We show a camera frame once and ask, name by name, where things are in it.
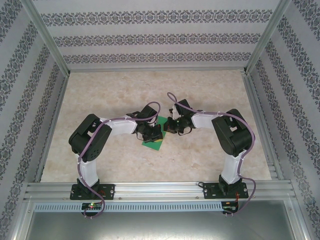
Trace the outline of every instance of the perforated metal strip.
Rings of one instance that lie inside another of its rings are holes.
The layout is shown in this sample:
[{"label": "perforated metal strip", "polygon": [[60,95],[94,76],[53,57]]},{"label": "perforated metal strip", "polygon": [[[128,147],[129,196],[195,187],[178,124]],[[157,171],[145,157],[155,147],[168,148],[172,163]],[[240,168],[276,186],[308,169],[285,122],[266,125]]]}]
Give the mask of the perforated metal strip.
[{"label": "perforated metal strip", "polygon": [[[35,205],[34,211],[38,213],[63,213],[81,212],[81,202],[68,203],[41,203]],[[203,202],[108,202],[104,212],[129,213],[129,212],[212,212],[222,211],[220,201]]]}]

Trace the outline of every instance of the marble floor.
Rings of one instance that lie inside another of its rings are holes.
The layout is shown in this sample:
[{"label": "marble floor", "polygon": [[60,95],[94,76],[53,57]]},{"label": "marble floor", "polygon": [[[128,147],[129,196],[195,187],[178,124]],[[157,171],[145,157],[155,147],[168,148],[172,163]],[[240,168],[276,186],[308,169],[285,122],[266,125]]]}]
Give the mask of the marble floor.
[{"label": "marble floor", "polygon": [[[270,172],[239,71],[145,71],[71,73],[41,182],[75,182],[77,160],[68,139],[84,118],[121,117],[151,101],[168,117],[173,102],[187,99],[194,109],[240,111],[256,142],[241,168],[243,176],[270,180]],[[178,136],[167,133],[159,151],[142,146],[135,134],[109,138],[97,158],[101,182],[217,181],[224,152],[213,130],[194,129]]]}]

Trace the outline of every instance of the wallpaper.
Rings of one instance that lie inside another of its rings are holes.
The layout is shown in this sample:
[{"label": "wallpaper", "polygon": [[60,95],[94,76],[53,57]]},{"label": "wallpaper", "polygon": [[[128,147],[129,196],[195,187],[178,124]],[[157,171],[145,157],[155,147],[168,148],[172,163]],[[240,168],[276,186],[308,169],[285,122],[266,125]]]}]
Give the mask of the wallpaper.
[{"label": "wallpaper", "polygon": [[319,1],[293,0],[251,73],[312,239],[320,239],[319,20]]},{"label": "wallpaper", "polygon": [[35,0],[71,70],[239,67],[279,0]]},{"label": "wallpaper", "polygon": [[0,3],[0,240],[33,182],[65,78],[17,0]]}]

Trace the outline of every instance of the green block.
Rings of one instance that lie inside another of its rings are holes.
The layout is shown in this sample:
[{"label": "green block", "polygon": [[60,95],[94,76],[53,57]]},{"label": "green block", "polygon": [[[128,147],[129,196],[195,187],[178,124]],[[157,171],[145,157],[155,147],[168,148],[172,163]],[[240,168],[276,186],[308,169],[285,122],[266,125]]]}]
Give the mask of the green block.
[{"label": "green block", "polygon": [[[161,132],[162,132],[162,135],[163,135],[163,139],[165,138],[165,135],[166,135],[166,132],[164,131],[164,124],[165,122],[167,121],[167,118],[166,117],[163,117],[163,116],[158,116],[158,119],[157,119],[157,124],[160,124],[161,125]],[[142,142],[142,145],[143,146],[146,146],[148,148],[151,148],[151,149],[154,149],[154,150],[157,150],[159,151],[160,147],[161,147],[161,144],[162,144],[162,141],[163,140],[159,140],[157,142],[148,142],[148,143],[145,143],[144,141]]]}]

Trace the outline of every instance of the purple cable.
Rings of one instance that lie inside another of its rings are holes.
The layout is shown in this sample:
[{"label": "purple cable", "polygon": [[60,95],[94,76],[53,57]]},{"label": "purple cable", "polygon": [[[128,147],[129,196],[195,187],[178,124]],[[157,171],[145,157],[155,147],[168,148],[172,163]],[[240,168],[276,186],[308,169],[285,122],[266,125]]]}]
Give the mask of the purple cable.
[{"label": "purple cable", "polygon": [[[158,111],[156,112],[155,115],[151,116],[151,117],[147,117],[147,118],[131,118],[131,117],[116,117],[116,118],[111,118],[111,119],[107,119],[107,120],[104,120],[102,123],[100,123],[100,125],[96,128],[96,130],[94,131],[94,133],[92,134],[90,140],[88,141],[88,143],[85,145],[84,149],[82,150],[80,156],[78,157],[78,163],[77,163],[77,169],[78,169],[78,174],[81,178],[81,181],[83,183],[83,185],[85,185],[92,193],[94,193],[96,196],[98,196],[100,199],[101,199],[101,202],[102,202],[102,205],[103,207],[101,208],[101,211],[99,211],[96,215],[94,216],[90,216],[90,219],[93,219],[93,218],[96,218],[98,217],[99,215],[101,215],[104,210],[105,210],[105,206],[106,206],[106,202],[104,200],[104,198],[99,194],[97,193],[95,190],[93,190],[87,183],[86,181],[84,180],[83,178],[83,175],[81,173],[81,170],[80,170],[80,163],[81,163],[81,160],[82,160],[82,157],[85,155],[86,151],[88,150],[88,148],[90,147],[90,144],[92,143],[92,141],[94,140],[94,138],[96,137],[98,131],[101,129],[101,127],[106,124],[106,123],[109,123],[109,122],[112,122],[112,121],[115,121],[115,120],[133,120],[133,121],[136,121],[137,119],[139,121],[148,121],[148,120],[151,120],[155,117],[158,116],[158,114],[160,113],[160,110],[161,110],[161,106],[160,106],[160,103],[158,103],[157,101],[151,101],[147,104],[150,105],[150,104],[157,104],[159,109]],[[83,212],[83,215],[85,218],[87,218],[88,216],[86,215],[86,211],[87,209],[84,210]]]},{"label": "purple cable", "polygon": [[189,111],[192,111],[194,113],[197,113],[197,114],[208,114],[208,115],[218,115],[218,116],[228,116],[228,117],[231,117],[231,118],[234,118],[234,119],[237,119],[238,121],[240,121],[241,123],[243,123],[246,128],[249,130],[249,133],[251,134],[251,138],[252,138],[252,142],[251,142],[251,146],[249,147],[249,149],[241,156],[240,158],[240,161],[239,161],[239,165],[238,165],[238,169],[237,169],[237,174],[242,178],[242,179],[245,179],[245,180],[249,180],[251,182],[253,182],[253,190],[252,190],[252,193],[251,195],[249,196],[248,200],[245,202],[245,204],[242,206],[242,208],[240,208],[237,212],[233,213],[233,215],[236,215],[238,214],[239,212],[241,212],[247,205],[248,203],[250,202],[250,200],[252,199],[252,197],[254,196],[254,193],[256,191],[256,188],[257,188],[257,184],[256,184],[256,181],[253,180],[252,178],[249,178],[249,177],[244,177],[240,174],[240,168],[241,168],[241,165],[243,163],[243,160],[245,158],[245,156],[252,150],[252,148],[254,147],[255,145],[255,140],[256,140],[256,137],[255,137],[255,134],[254,132],[252,131],[251,127],[248,125],[248,123],[246,123],[246,121],[244,121],[242,118],[238,117],[238,116],[235,116],[233,114],[230,114],[230,113],[226,113],[226,112],[214,112],[214,111],[196,111],[190,107],[187,107],[187,106],[184,106],[182,105],[181,103],[178,102],[176,96],[172,93],[172,92],[167,92],[166,95],[169,97],[169,99],[171,99],[175,104],[179,105],[180,107],[183,107]]}]

